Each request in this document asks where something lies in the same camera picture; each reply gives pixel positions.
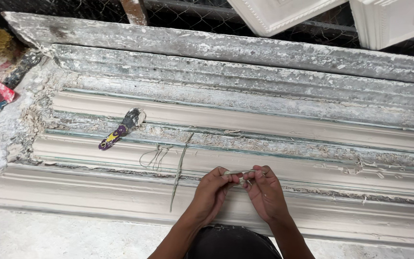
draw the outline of person's left hand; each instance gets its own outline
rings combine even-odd
[[[183,218],[194,220],[199,227],[208,225],[218,214],[228,190],[239,183],[242,173],[223,175],[227,169],[217,167],[204,175],[197,186],[193,201],[183,213]]]

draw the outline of concrete floor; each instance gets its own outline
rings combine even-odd
[[[0,210],[0,259],[147,258],[170,228]],[[318,259],[412,259],[414,249],[306,240]]]

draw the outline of thin wire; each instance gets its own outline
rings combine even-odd
[[[172,148],[173,146],[168,146],[168,147],[161,147],[160,149],[159,149],[159,144],[158,143],[156,143],[156,149],[155,150],[151,150],[151,151],[148,151],[148,152],[146,152],[146,153],[143,153],[141,156],[140,156],[140,159],[138,160],[138,162],[140,163],[140,165],[141,166],[143,166],[144,168],[148,168],[148,167],[150,167],[151,166],[151,164],[153,164],[153,170],[154,171],[158,171],[159,170],[159,168],[160,168],[160,166],[161,166],[161,162],[162,162],[162,159],[164,158],[164,156],[169,152],[169,150]],[[158,157],[159,157],[159,155],[162,153],[162,151],[163,150],[166,150],[165,151],[165,153],[161,156],[161,158],[159,159],[159,162],[157,161],[158,160]],[[153,156],[153,158],[151,159],[151,161],[147,164],[147,165],[144,165],[143,163],[142,163],[142,158],[143,158],[143,156],[145,156],[146,154],[149,154],[149,153],[152,153],[152,152],[156,152],[156,154]]]
[[[175,180],[173,181],[172,198],[170,199],[170,210],[169,210],[169,212],[172,212],[172,203],[173,203],[173,198],[175,197],[175,189],[177,188],[177,181],[178,181],[178,178],[180,177],[181,163],[183,162],[184,154],[186,152],[186,149],[188,148],[188,142],[191,140],[193,135],[194,135],[194,132],[191,133],[190,137],[185,142],[183,152],[181,153],[180,161],[178,162],[177,174],[175,175]]]

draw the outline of wooden post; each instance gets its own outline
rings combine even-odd
[[[148,13],[143,0],[121,0],[121,4],[130,24],[148,25]]]

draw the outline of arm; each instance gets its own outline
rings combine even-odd
[[[266,221],[285,259],[314,259],[295,222],[288,213],[281,184],[269,166],[253,167],[255,172],[244,175],[243,187],[258,215]]]
[[[182,259],[201,228],[218,214],[229,188],[239,183],[238,175],[223,175],[217,167],[206,174],[194,194],[193,201],[148,259]]]

